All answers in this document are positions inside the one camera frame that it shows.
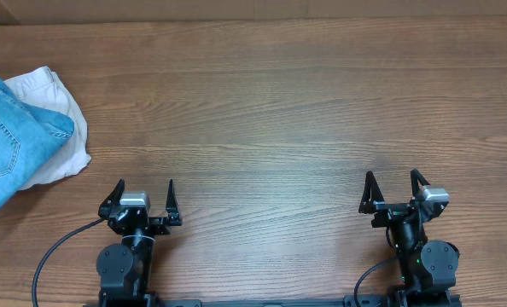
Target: black cable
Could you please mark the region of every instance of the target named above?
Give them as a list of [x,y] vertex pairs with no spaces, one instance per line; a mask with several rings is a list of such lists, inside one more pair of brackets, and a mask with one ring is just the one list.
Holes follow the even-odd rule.
[[390,247],[393,248],[392,241],[390,240],[390,227],[387,226],[387,243]]
[[368,269],[367,272],[365,272],[362,277],[360,277],[358,279],[358,282],[356,282],[356,286],[354,287],[354,302],[356,303],[356,306],[357,307],[362,307],[361,304],[359,304],[359,301],[358,301],[358,289],[359,289],[359,284],[362,283],[362,281],[364,281],[365,277],[367,277],[367,275],[371,274],[373,271],[377,270],[377,269],[380,269],[382,268],[383,266],[387,265],[387,264],[390,264],[391,262],[393,262],[394,260],[397,260],[398,257],[394,257],[394,258],[390,258],[388,260],[384,260],[383,262],[375,265],[373,268],[371,269]]
[[45,255],[43,256],[43,259],[41,259],[41,262],[39,263],[38,265],[38,269],[35,271],[35,275],[33,276],[33,283],[32,283],[32,302],[33,302],[33,307],[38,307],[38,279],[39,279],[39,274],[41,273],[41,269],[43,268],[43,265],[45,264],[45,262],[47,261],[47,259],[49,258],[50,254],[62,243],[64,243],[65,240],[69,239],[70,237],[72,237],[73,235],[76,235],[78,233],[80,233],[81,231],[85,230],[85,229],[89,229],[90,227],[92,226],[95,226],[99,223],[103,222],[103,219],[100,218],[100,219],[97,219],[96,221],[88,224],[88,225],[85,225],[79,229],[75,229],[74,231],[72,231],[71,233],[67,234],[67,235],[64,235],[63,238],[59,239],[58,242],[56,242],[46,253]]

